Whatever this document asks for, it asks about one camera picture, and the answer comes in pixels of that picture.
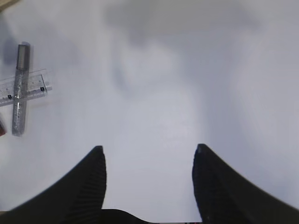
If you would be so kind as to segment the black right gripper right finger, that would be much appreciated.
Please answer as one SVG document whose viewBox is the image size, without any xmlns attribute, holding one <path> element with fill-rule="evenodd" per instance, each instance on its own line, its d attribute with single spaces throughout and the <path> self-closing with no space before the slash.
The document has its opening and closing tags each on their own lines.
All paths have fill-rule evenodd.
<svg viewBox="0 0 299 224">
<path fill-rule="evenodd" d="M 298 209 L 278 200 L 232 169 L 205 144 L 198 144 L 193 191 L 204 224 L 297 224 Z"/>
</svg>

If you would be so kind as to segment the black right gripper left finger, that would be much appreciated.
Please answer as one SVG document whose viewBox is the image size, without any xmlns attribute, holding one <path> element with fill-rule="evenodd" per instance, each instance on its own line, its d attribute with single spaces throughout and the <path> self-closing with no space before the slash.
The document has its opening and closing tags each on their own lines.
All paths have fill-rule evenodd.
<svg viewBox="0 0 299 224">
<path fill-rule="evenodd" d="M 29 201 L 0 216 L 2 224 L 97 224 L 107 187 L 102 146 Z"/>
</svg>

